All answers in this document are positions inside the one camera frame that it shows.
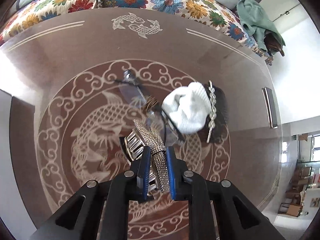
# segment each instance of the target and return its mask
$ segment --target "green blanket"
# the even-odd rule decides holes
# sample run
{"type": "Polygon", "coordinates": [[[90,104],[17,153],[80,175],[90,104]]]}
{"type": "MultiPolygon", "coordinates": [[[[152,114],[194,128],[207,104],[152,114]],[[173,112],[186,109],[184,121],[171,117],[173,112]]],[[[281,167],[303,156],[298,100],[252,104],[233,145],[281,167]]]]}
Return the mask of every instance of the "green blanket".
{"type": "Polygon", "coordinates": [[[285,46],[284,40],[276,29],[275,24],[269,20],[265,10],[254,0],[240,0],[237,4],[237,12],[240,24],[252,35],[258,43],[259,49],[267,51],[263,40],[265,35],[272,33],[281,46],[285,46]]]}

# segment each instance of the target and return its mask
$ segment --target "brown table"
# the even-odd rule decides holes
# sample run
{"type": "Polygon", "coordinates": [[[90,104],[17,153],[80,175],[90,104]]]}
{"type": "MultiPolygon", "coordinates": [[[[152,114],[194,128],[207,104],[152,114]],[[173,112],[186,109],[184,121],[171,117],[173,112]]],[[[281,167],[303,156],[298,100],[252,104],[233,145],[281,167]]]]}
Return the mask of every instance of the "brown table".
{"type": "MultiPolygon", "coordinates": [[[[36,226],[85,180],[108,180],[127,169],[114,138],[125,135],[130,120],[141,113],[129,105],[113,79],[121,79],[128,68],[159,100],[193,80],[212,80],[228,102],[228,128],[222,143],[208,145],[191,135],[176,151],[189,168],[207,179],[229,179],[260,209],[275,192],[281,126],[269,128],[261,90],[273,89],[273,84],[265,62],[232,38],[170,14],[103,8],[39,23],[0,50],[17,72],[17,82],[28,88],[18,98],[30,105],[17,100],[12,108],[10,143],[20,194],[36,226]],[[124,20],[120,24],[125,29],[113,29],[112,19],[128,13],[144,19],[148,28],[153,25],[155,33],[144,38],[131,30],[128,25],[139,20],[124,20]],[[157,32],[156,23],[147,20],[158,21],[162,31],[157,32]],[[21,125],[17,120],[25,113],[29,115],[21,125]],[[98,138],[93,120],[99,118],[105,135],[98,138]],[[33,134],[36,153],[27,140],[33,134]],[[83,147],[92,151],[86,164],[79,154],[83,147]]],[[[179,232],[179,238],[188,235],[187,205],[173,203],[167,195],[145,207],[132,203],[129,221],[129,238],[170,238],[174,232],[179,232]]]]}

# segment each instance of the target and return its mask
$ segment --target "white fish print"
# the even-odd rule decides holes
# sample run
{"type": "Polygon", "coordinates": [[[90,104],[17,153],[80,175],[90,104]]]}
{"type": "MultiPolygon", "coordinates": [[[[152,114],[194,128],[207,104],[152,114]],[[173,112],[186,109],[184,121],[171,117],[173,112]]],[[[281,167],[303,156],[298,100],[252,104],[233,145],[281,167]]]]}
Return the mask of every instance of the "white fish print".
{"type": "Polygon", "coordinates": [[[145,23],[144,19],[141,19],[140,17],[136,16],[133,13],[129,13],[129,15],[122,15],[119,16],[118,18],[112,19],[111,21],[113,22],[112,28],[115,29],[125,29],[120,23],[123,23],[123,21],[128,21],[131,23],[145,23]]]}
{"type": "Polygon", "coordinates": [[[153,24],[153,25],[150,25],[151,28],[145,27],[143,24],[140,24],[140,25],[130,24],[128,25],[128,27],[130,30],[137,32],[140,37],[145,39],[147,39],[146,34],[155,34],[159,31],[162,31],[162,29],[160,29],[160,25],[158,21],[152,21],[152,20],[148,20],[148,21],[153,24]]]}

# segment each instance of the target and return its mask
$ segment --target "triangular cutout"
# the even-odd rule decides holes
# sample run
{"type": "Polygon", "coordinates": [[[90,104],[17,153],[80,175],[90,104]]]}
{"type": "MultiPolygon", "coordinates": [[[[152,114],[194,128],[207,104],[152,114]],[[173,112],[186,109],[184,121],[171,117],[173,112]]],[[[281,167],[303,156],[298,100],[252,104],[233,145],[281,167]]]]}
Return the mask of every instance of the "triangular cutout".
{"type": "Polygon", "coordinates": [[[56,225],[72,230],[77,222],[84,199],[84,196],[79,196],[77,200],[56,220],[56,225]]]}
{"type": "Polygon", "coordinates": [[[233,203],[235,204],[243,229],[248,229],[259,224],[259,220],[248,210],[238,197],[233,197],[233,203]]]}

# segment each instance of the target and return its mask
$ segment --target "metal screw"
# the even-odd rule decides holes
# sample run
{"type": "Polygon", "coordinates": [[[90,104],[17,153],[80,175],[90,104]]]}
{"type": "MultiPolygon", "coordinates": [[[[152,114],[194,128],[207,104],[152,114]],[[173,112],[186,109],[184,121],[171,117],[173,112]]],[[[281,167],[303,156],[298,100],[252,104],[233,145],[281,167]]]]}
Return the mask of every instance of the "metal screw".
{"type": "Polygon", "coordinates": [[[125,175],[126,177],[132,177],[132,176],[134,175],[134,172],[133,172],[133,171],[126,171],[126,172],[124,173],[124,175],[125,175]]]}
{"type": "Polygon", "coordinates": [[[221,182],[221,185],[222,185],[223,187],[230,187],[230,186],[231,186],[231,182],[228,181],[227,179],[225,179],[225,180],[223,180],[223,181],[221,182]]]}
{"type": "Polygon", "coordinates": [[[97,182],[95,180],[89,180],[87,182],[87,187],[95,187],[97,185],[97,182]]]}
{"type": "Polygon", "coordinates": [[[189,177],[189,178],[193,176],[192,171],[185,171],[183,174],[184,174],[184,176],[189,177]]]}

